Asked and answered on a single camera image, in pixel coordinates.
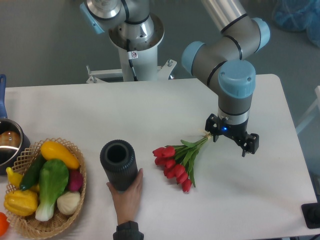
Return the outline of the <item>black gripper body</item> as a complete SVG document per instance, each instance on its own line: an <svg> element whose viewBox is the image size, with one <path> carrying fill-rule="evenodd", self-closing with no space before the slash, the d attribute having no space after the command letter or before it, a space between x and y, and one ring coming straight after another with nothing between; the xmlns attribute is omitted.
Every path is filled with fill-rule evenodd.
<svg viewBox="0 0 320 240"><path fill-rule="evenodd" d="M225 118L220 119L220 136L223 135L235 142L244 142L247 133L248 119L241 124L228 124Z"/></svg>

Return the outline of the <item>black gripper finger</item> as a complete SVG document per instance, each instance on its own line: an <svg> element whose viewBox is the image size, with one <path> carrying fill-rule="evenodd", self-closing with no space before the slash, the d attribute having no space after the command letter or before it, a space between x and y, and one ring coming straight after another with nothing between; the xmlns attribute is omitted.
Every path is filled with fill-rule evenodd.
<svg viewBox="0 0 320 240"><path fill-rule="evenodd" d="M259 148L259 135L256 133L246 134L242 148L242 157L246 154L254 155Z"/></svg>
<svg viewBox="0 0 320 240"><path fill-rule="evenodd" d="M210 114L205 122L205 131L210 133L213 138L213 142L216 142L221 135L221 120L215 114Z"/></svg>

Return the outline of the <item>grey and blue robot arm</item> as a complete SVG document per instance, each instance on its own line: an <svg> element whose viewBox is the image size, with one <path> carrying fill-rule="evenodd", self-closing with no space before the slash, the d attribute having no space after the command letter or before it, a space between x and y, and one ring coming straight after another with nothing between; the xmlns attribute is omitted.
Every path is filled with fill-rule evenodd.
<svg viewBox="0 0 320 240"><path fill-rule="evenodd" d="M184 50L182 66L218 96L218 113L206 120L205 130L215 140L223 135L254 154L259 136L247 132L256 71L246 58L270 39L270 29L260 18L250 18L237 0L205 0L222 38L215 44L200 41ZM97 34L109 34L118 48L123 80L158 78L158 45L164 37L161 20L151 13L147 0L85 0L80 10Z"/></svg>

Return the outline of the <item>dark sleeved forearm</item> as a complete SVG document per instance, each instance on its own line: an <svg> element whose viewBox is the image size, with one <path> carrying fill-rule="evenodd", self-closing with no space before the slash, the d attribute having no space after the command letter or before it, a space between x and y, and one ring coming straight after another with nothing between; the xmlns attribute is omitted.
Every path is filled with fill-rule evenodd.
<svg viewBox="0 0 320 240"><path fill-rule="evenodd" d="M137 222L127 221L116 227L113 240L144 240L144 234L139 231Z"/></svg>

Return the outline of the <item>bare human hand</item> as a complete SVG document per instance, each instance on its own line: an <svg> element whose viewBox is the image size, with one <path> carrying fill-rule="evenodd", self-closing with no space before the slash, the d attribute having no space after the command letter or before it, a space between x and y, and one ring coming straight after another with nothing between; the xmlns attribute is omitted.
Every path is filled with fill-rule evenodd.
<svg viewBox="0 0 320 240"><path fill-rule="evenodd" d="M138 171L133 183L122 193L119 193L110 182L106 185L112 195L118 225L134 221L141 203L143 169Z"/></svg>

